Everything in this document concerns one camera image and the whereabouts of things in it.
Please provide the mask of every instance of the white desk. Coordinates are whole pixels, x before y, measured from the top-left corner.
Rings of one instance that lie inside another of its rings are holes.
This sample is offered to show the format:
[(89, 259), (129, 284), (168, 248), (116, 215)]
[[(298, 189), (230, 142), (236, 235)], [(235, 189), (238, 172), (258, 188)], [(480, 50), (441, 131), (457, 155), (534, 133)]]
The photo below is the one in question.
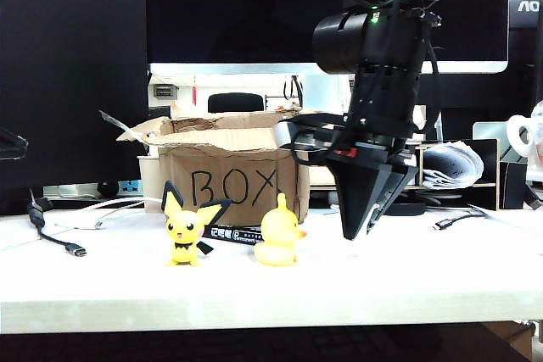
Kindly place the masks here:
[[(440, 212), (383, 217), (350, 242), (338, 214), (310, 214), (296, 266), (266, 267), (250, 246), (206, 240), (216, 250), (200, 267), (165, 267), (164, 216), (126, 212), (103, 230), (57, 235), (85, 247), (84, 258), (37, 240), (24, 216), (0, 218), (1, 333), (543, 318), (543, 231), (535, 226), (467, 219), (435, 231), (447, 216)], [(542, 215), (515, 213), (527, 224)], [(70, 214), (46, 216), (52, 225)]]

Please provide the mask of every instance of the black marker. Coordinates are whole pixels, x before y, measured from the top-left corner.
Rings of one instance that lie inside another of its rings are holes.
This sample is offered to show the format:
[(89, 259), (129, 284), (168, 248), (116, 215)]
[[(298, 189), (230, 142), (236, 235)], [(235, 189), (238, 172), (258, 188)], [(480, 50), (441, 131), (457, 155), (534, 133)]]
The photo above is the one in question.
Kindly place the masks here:
[(259, 231), (213, 224), (205, 226), (203, 237), (252, 246), (258, 242), (264, 242), (262, 234)]

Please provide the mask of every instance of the yellow toy figure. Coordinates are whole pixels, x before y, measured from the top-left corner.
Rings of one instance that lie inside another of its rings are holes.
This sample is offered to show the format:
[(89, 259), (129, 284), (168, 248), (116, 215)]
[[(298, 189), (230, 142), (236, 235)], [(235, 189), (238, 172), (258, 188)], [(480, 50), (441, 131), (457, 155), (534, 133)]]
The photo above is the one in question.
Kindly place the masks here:
[(298, 229), (298, 217), (287, 208), (282, 192), (277, 195), (277, 208), (268, 211), (260, 225), (264, 242), (255, 245), (255, 256), (268, 266), (290, 266), (296, 263), (295, 243), (304, 237)]
[(213, 250), (210, 245), (197, 242), (204, 235), (204, 228), (214, 224), (232, 203), (229, 199), (204, 203), (196, 211), (183, 209), (183, 200), (171, 181), (164, 185), (162, 209), (166, 215), (166, 231), (173, 239), (171, 260), (168, 265), (180, 263), (198, 266), (198, 250), (207, 254)]

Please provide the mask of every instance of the red component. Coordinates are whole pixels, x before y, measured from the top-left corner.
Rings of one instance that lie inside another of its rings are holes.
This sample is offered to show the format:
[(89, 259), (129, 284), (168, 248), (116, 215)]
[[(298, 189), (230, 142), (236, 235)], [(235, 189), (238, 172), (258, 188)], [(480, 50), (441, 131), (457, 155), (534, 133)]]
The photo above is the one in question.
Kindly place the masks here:
[(347, 150), (334, 150), (333, 152), (338, 154), (339, 156), (345, 156), (354, 159), (358, 154), (358, 148), (349, 148)]

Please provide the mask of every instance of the black office chair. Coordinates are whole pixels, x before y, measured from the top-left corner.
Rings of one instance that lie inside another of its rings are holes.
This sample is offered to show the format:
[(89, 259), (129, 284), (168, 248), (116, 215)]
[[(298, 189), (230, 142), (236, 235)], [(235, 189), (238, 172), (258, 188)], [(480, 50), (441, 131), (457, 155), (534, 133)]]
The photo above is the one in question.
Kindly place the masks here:
[(264, 110), (264, 99), (255, 93), (216, 93), (211, 95), (207, 101), (207, 111), (211, 114), (253, 112), (255, 110)]

